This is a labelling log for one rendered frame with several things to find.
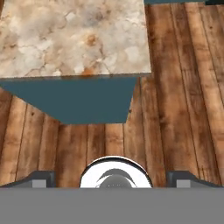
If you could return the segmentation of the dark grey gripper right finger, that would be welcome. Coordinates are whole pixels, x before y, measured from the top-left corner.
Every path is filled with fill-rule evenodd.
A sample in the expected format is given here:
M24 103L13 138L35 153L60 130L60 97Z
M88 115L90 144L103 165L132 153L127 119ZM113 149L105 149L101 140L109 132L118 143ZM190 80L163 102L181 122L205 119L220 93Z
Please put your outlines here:
M193 188L193 187L222 188L222 185L216 185L212 182L199 179L189 171L168 171L166 173L166 180L167 185L173 188Z

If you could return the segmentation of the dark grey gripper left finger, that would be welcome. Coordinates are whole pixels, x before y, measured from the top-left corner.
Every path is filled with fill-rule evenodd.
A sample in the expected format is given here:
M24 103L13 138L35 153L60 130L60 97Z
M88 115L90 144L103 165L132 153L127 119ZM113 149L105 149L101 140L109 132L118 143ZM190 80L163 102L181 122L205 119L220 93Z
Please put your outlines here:
M54 188L55 186L56 182L54 171L33 171L25 178L1 185L1 188Z

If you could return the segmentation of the white and black round object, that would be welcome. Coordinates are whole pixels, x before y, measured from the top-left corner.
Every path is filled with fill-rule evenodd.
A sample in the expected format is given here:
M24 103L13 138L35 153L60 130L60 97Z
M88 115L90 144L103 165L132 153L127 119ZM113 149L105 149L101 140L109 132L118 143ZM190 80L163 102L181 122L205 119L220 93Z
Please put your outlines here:
M152 188L147 171L127 157L106 156L90 163L80 176L79 188Z

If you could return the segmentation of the teal kitchen island cabinet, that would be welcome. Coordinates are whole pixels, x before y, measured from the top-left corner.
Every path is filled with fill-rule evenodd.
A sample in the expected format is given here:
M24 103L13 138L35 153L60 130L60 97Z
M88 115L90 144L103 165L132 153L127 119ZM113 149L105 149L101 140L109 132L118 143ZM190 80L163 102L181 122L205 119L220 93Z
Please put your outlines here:
M0 87L64 124L124 123L137 79L0 80Z

